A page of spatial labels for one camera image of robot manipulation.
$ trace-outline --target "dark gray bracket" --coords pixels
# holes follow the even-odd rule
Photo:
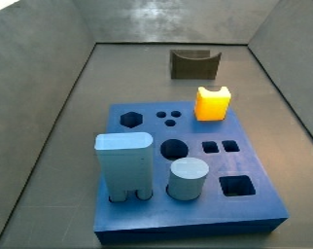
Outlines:
[[[210,51],[171,50],[171,79],[214,80],[221,57],[210,57]]]

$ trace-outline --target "white cylinder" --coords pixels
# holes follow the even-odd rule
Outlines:
[[[179,200],[198,198],[209,173],[207,163],[195,158],[182,158],[171,164],[170,171],[167,187],[170,196]]]

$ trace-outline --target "square hole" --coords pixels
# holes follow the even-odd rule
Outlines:
[[[202,142],[202,148],[206,153],[218,153],[219,149],[217,143],[213,141]]]
[[[219,178],[225,196],[251,196],[255,189],[249,176],[223,176]]]
[[[234,140],[227,140],[227,141],[223,141],[222,143],[223,143],[223,149],[226,152],[239,152],[241,151],[238,143]]]

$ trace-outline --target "blue shape sorter board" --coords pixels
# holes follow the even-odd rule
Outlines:
[[[130,193],[111,203],[102,177],[95,233],[103,244],[269,232],[289,217],[234,111],[222,122],[198,122],[194,107],[193,101],[111,107],[107,133],[144,131],[154,137],[154,196],[140,200]],[[170,165],[186,156],[210,167],[201,196],[190,201],[166,192]]]

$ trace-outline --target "yellow block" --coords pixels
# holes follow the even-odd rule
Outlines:
[[[201,87],[197,97],[195,115],[198,121],[222,121],[226,117],[231,93],[226,87],[210,91]]]

